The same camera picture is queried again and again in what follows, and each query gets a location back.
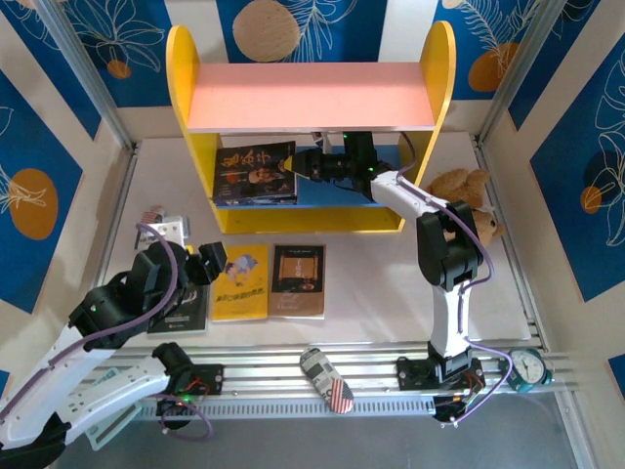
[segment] dark book cover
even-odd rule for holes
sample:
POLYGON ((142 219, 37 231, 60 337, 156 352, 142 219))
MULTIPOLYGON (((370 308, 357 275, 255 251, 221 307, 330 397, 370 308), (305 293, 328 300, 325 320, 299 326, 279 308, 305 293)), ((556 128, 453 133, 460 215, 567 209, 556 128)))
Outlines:
POLYGON ((208 318, 208 286, 190 286, 183 303, 162 320, 149 321, 148 334, 203 332, 208 318))
POLYGON ((325 246, 277 245, 269 316, 323 319, 325 246))
POLYGON ((295 142, 218 149, 213 184, 216 205, 279 204, 297 195, 295 174, 284 161, 295 153, 295 142))

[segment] pink shelf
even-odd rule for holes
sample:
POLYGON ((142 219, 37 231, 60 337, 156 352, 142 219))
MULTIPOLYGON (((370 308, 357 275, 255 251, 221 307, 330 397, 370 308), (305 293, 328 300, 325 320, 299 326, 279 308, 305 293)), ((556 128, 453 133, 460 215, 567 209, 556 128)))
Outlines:
POLYGON ((432 130, 417 63, 204 64, 195 133, 432 130))

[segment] clock face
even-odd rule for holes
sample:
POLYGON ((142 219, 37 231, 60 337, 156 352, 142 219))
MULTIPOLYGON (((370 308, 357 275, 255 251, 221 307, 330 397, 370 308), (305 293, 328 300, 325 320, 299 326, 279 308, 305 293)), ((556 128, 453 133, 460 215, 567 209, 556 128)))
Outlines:
POLYGON ((545 373, 545 364, 527 350, 515 350, 511 354, 515 371, 528 384, 538 383, 545 373))

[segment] stuffed toy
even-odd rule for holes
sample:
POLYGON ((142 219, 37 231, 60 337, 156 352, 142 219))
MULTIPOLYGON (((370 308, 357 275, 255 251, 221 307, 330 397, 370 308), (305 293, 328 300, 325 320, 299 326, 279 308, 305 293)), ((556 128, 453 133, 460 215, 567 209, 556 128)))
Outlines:
MULTIPOLYGON (((426 187, 426 191, 436 197, 449 202, 464 200, 469 204, 473 209, 479 240, 484 246, 506 231, 490 211, 483 209, 483 196, 489 180, 488 171, 483 169, 471 172, 466 169, 454 169, 441 174, 426 187)), ((450 239, 454 234, 446 234, 445 237, 450 239)))

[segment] book on shelf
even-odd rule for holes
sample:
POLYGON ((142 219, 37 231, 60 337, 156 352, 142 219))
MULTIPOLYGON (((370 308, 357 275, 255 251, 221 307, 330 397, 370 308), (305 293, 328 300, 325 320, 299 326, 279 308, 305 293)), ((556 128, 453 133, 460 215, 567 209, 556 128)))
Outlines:
POLYGON ((218 149, 213 202, 217 206, 297 203, 297 177, 284 168, 295 142, 218 149))
POLYGON ((263 320, 269 294, 269 249, 265 244, 229 246, 224 272, 213 286, 211 320, 263 320))
POLYGON ((325 246, 277 245, 269 317, 322 320, 324 269, 325 246))
POLYGON ((149 320, 148 335, 202 333, 208 319, 208 286, 190 286, 176 311, 161 320, 149 320))

